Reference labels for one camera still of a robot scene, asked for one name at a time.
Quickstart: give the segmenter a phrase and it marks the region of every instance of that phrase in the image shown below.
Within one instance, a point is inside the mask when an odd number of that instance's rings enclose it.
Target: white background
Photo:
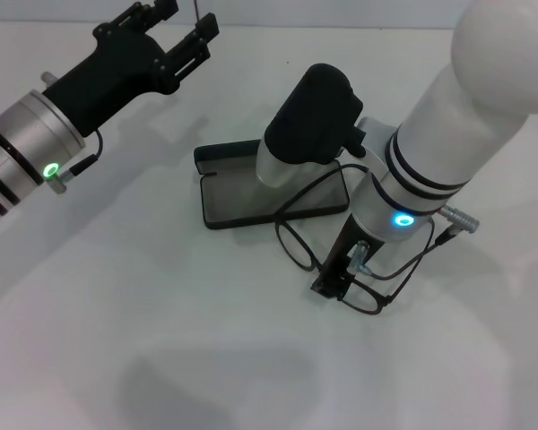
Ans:
[[[0,20],[99,22],[134,0],[0,0]],[[294,27],[452,28],[470,0],[198,0],[221,24]],[[194,21],[193,0],[178,0],[172,22]]]
[[[92,28],[0,23],[0,112],[87,56]],[[459,195],[478,233],[379,317],[309,292],[272,226],[201,219],[196,146],[259,137],[315,62],[397,125],[449,42],[226,27],[176,95],[104,125],[67,195],[42,187],[0,222],[0,430],[538,430],[538,117]],[[295,225],[324,258],[345,218]],[[385,250],[393,267],[424,234]]]

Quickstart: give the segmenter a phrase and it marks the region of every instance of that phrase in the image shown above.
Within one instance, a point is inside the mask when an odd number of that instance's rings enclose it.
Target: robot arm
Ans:
[[[145,92],[174,93],[209,58],[207,43],[219,34],[212,14],[169,52],[145,34],[177,11],[176,0],[135,3],[94,30],[91,56],[59,80],[50,75],[43,93],[33,90],[0,115],[0,218],[44,182],[63,192],[97,160],[91,155],[56,173],[85,147],[84,137]]]
[[[401,126],[359,123],[361,141],[386,173],[372,168],[355,189],[351,216],[312,289],[342,298],[351,285],[347,254],[358,243],[367,245],[366,262],[384,243],[410,238],[437,212],[474,225],[447,207],[448,200],[532,114],[538,114],[538,0],[476,0],[456,27],[451,64]],[[276,163],[270,142],[267,148],[260,148],[257,174],[278,184],[262,176],[286,176],[284,166],[259,168]]]

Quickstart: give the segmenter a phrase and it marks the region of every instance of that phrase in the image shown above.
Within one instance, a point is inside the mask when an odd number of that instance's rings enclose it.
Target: white table surface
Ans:
[[[0,112],[86,57],[92,28],[0,23]],[[538,117],[456,199],[481,230],[379,317],[309,292],[272,226],[202,221],[195,147],[258,138],[317,62],[396,125],[449,42],[222,28],[175,96],[104,125],[67,195],[40,188],[0,222],[0,430],[538,429]],[[345,218],[296,225],[323,257]]]

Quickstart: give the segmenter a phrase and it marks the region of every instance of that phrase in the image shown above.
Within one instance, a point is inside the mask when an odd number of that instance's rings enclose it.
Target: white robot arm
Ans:
[[[363,146],[386,170],[370,166],[355,189],[351,216],[313,289],[326,297],[346,293],[347,253],[357,243],[367,244],[365,262],[382,244],[410,238],[439,211],[462,218],[450,212],[447,201],[533,114],[538,114],[538,0],[476,0],[456,27],[451,64],[401,126],[359,123],[366,133]],[[271,154],[263,142],[257,174],[265,184],[279,185],[297,167],[287,169]],[[269,177],[275,173],[279,176]]]

